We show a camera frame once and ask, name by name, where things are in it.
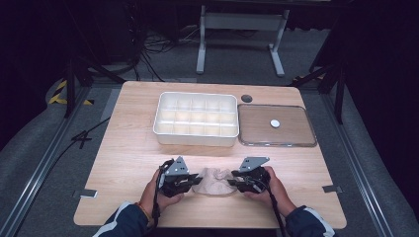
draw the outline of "white plastic tray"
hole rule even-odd
[[[153,131],[161,144],[232,146],[239,133],[237,99],[165,92],[160,95]]]

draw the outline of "transparent container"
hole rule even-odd
[[[239,133],[237,99],[231,95],[164,92],[153,131],[161,144],[232,146]]]
[[[317,139],[306,110],[298,106],[238,106],[239,141],[250,146],[313,147]]]

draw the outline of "black cable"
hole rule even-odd
[[[277,216],[278,223],[280,224],[281,235],[283,237],[286,237],[286,231],[285,231],[285,227],[284,227],[284,222],[281,219],[280,212],[278,211],[278,201],[275,199],[275,196],[272,194],[270,187],[268,187],[266,190],[268,191],[269,197],[271,198],[272,209],[274,210],[275,216]]]
[[[150,73],[150,75],[151,75],[151,81],[154,81],[154,74],[153,74],[153,72],[151,72],[150,67],[148,65],[145,65],[145,66],[147,67],[148,73]]]
[[[116,69],[116,70],[109,70],[109,71],[116,74],[116,75],[121,75],[123,73],[129,72],[134,67],[135,67],[135,63],[131,63],[126,67]],[[95,76],[95,77],[107,77],[107,75],[104,75],[104,74],[102,74],[100,72],[97,72],[97,71],[88,70],[88,72],[90,73],[90,75]]]
[[[150,35],[149,38],[152,38],[152,40],[146,40],[144,44],[146,45],[145,51],[149,53],[168,52],[177,46],[183,46],[190,43],[191,41],[193,41],[192,39],[198,34],[198,32],[199,32],[198,29],[196,29],[185,38],[179,39],[179,41],[185,40],[186,42],[172,42],[157,34]],[[161,44],[161,47],[159,49],[152,49],[152,48],[147,47],[147,46],[155,46],[158,44]]]
[[[278,210],[278,201],[275,198],[275,196],[272,194],[271,187],[265,185],[260,180],[256,180],[256,179],[252,179],[252,178],[245,179],[245,181],[248,182],[248,183],[253,183],[253,184],[254,184],[254,182],[258,182],[263,187],[265,187],[265,189],[268,191],[269,197],[271,198],[271,202],[272,202],[272,209],[274,210],[275,216],[277,217],[278,223],[280,224],[281,235],[283,237],[286,237],[286,231],[285,231],[285,227],[284,227],[284,222],[281,219],[280,211]]]
[[[153,209],[151,212],[151,217],[154,219],[154,224],[153,224],[153,227],[151,227],[150,229],[147,229],[145,235],[150,234],[155,228],[157,228],[158,218],[160,217],[160,207],[157,202],[157,196],[160,190],[159,186],[160,186],[161,176],[163,175],[163,172],[166,170],[167,166],[170,164],[173,164],[173,161],[174,161],[173,159],[165,161],[163,165],[158,167],[158,176],[156,180],[156,188],[154,190],[154,198],[153,198]]]
[[[138,70],[136,69],[136,66],[134,66],[134,67],[133,67],[133,71],[135,72],[135,79],[136,79],[137,81],[140,81],[139,74],[138,74]]]
[[[34,194],[34,198],[32,199],[32,201],[31,201],[31,203],[30,203],[30,205],[29,205],[29,208],[28,208],[28,211],[25,213],[25,216],[24,216],[24,219],[26,219],[26,216],[28,215],[28,213],[30,212],[30,210],[31,210],[31,208],[32,208],[32,206],[33,206],[33,204],[34,204],[34,201],[35,201],[35,199],[37,199],[37,196],[38,196],[38,194],[40,193],[39,191],[42,189],[42,187],[43,187],[43,184],[45,183],[45,181],[46,181],[46,179],[48,178],[48,176],[49,176],[49,174],[51,173],[51,171],[52,171],[52,169],[55,167],[55,165],[56,165],[56,163],[58,163],[58,161],[59,161],[59,159],[64,155],[64,153],[68,150],[68,149],[70,149],[71,148],[71,146],[73,146],[74,145],[74,143],[76,143],[78,140],[79,140],[79,138],[82,138],[83,136],[85,136],[85,134],[87,134],[87,133],[89,133],[89,131],[92,131],[93,129],[95,129],[96,127],[98,127],[98,126],[100,126],[102,123],[104,123],[105,121],[107,121],[107,120],[109,120],[110,118],[106,118],[105,120],[103,120],[103,121],[101,121],[100,123],[98,123],[97,125],[95,125],[94,127],[92,127],[92,128],[90,128],[89,130],[84,130],[84,131],[82,131],[82,132],[80,132],[79,134],[77,134],[76,136],[74,136],[74,137],[72,137],[72,140],[73,140],[73,142],[71,142],[58,156],[57,156],[57,158],[55,159],[55,161],[52,163],[52,165],[48,168],[48,170],[46,171],[46,174],[45,174],[45,176],[44,176],[44,178],[43,178],[43,181],[40,183],[40,186],[39,186],[39,188],[38,188],[38,191]],[[21,222],[20,224],[19,224],[19,227],[18,227],[18,229],[17,229],[17,232],[16,233],[18,233],[19,232],[19,230],[21,229],[21,227],[22,227],[22,224],[23,224],[23,222]]]
[[[144,55],[143,52],[141,52],[141,55],[143,56],[145,63],[150,66],[151,70],[153,71],[153,73],[157,76],[157,78],[159,79],[159,81],[161,82],[166,82],[163,79],[160,78],[160,76],[157,74],[157,72],[154,70],[154,68],[151,66],[150,62],[147,60],[147,57]]]

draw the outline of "blue sleeve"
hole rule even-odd
[[[147,223],[147,216],[144,212],[138,206],[126,201],[121,204],[94,237],[141,237],[147,229]]]
[[[314,209],[305,205],[291,212],[286,224],[287,232],[293,237],[337,237],[332,227]]]

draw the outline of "human hand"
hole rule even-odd
[[[158,173],[158,170],[154,173],[153,178],[150,182],[148,182],[147,186],[145,186],[144,192],[141,196],[141,206],[149,214],[149,216],[151,216],[153,210],[154,193],[156,189]],[[167,206],[178,203],[183,197],[184,194],[178,194],[173,197],[166,197],[160,193],[157,193],[157,203],[160,207],[160,213],[162,213]]]
[[[288,197],[286,188],[280,179],[278,179],[278,177],[275,175],[274,169],[270,166],[265,166],[264,168],[271,177],[269,187],[278,202],[277,209],[283,217],[287,217],[294,209],[296,209],[296,206]],[[268,191],[263,191],[261,194],[245,192],[244,195],[248,198],[261,201],[265,205],[272,207],[272,201]]]

